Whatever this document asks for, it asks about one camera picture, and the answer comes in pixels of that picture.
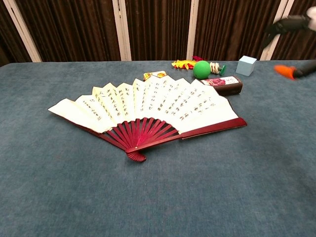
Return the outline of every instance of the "white fan paper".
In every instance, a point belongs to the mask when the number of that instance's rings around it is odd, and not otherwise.
[[[144,161],[140,150],[178,138],[246,126],[229,101],[198,80],[170,76],[93,87],[48,109]]]

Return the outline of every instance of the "small yellow box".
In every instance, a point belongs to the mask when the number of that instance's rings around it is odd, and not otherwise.
[[[144,73],[144,81],[146,81],[151,76],[162,78],[166,75],[167,75],[167,73],[165,71],[159,71],[159,72],[153,72],[153,73]]]

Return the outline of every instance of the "light blue cube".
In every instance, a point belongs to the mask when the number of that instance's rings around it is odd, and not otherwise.
[[[242,56],[242,58],[240,58],[238,61],[236,73],[249,76],[253,71],[256,61],[256,58]]]

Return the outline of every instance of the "box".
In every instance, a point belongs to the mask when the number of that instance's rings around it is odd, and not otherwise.
[[[224,78],[213,78],[201,80],[204,85],[214,87],[221,96],[236,95],[241,92],[242,82],[239,78],[230,76]]]
[[[257,59],[255,58],[242,56],[238,61],[236,73],[249,76],[253,71],[256,61]]]

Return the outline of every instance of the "table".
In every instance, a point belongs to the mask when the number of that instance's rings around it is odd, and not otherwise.
[[[169,61],[17,63],[0,68],[0,236],[315,236],[316,75],[290,81],[236,61],[227,97],[246,127],[149,148],[144,163],[47,109],[93,86],[132,83]]]

